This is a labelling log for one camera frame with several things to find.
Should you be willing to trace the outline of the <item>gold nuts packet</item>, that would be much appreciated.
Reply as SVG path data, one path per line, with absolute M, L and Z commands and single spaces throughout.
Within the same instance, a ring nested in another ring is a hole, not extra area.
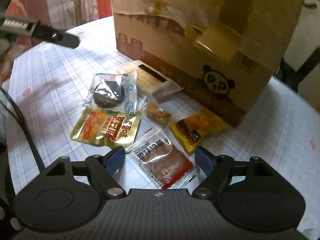
M 123 113 L 87 107 L 71 131 L 70 138 L 94 146 L 126 148 L 135 140 L 140 119 L 140 112 Z

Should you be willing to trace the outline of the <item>yellow snack packet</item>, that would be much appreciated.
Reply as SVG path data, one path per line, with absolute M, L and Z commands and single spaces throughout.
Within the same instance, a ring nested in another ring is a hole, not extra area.
M 229 124 L 210 110 L 203 108 L 195 114 L 172 122 L 170 128 L 185 150 L 191 153 L 204 138 L 228 129 Z

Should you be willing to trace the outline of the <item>red meat jerky packet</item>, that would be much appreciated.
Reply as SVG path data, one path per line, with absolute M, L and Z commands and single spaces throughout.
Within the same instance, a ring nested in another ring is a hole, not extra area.
M 151 128 L 125 148 L 151 181 L 161 190 L 173 189 L 186 181 L 195 168 L 161 128 Z

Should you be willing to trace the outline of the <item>small clear biscuit packet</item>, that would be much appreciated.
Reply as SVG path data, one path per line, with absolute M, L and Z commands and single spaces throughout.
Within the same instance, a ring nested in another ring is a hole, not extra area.
M 144 117 L 162 129 L 167 128 L 172 117 L 172 114 L 161 108 L 151 96 L 143 96 L 139 110 L 142 111 Z

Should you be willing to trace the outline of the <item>dark cookie clear packet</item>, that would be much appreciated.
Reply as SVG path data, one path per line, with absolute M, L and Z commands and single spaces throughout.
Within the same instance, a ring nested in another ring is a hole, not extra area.
M 124 74 L 95 74 L 82 106 L 114 112 L 136 113 L 137 76 L 135 70 Z

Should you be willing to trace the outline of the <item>white cracker packet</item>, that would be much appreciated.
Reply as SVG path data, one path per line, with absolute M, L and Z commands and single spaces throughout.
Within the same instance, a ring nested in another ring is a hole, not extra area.
M 175 81 L 153 69 L 142 61 L 136 60 L 116 68 L 117 74 L 137 72 L 138 92 L 155 99 L 158 103 L 167 100 L 182 90 Z

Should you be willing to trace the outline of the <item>black exercise bike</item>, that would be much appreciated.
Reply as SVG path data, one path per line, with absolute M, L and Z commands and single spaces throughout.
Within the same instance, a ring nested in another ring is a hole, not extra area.
M 295 92 L 319 66 L 319 0 L 303 0 L 298 24 L 274 77 Z

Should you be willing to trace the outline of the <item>brown cardboard box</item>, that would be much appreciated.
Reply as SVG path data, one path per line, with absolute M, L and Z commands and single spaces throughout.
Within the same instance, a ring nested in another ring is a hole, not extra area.
M 180 85 L 231 126 L 291 41 L 303 0 L 112 0 L 117 50 Z

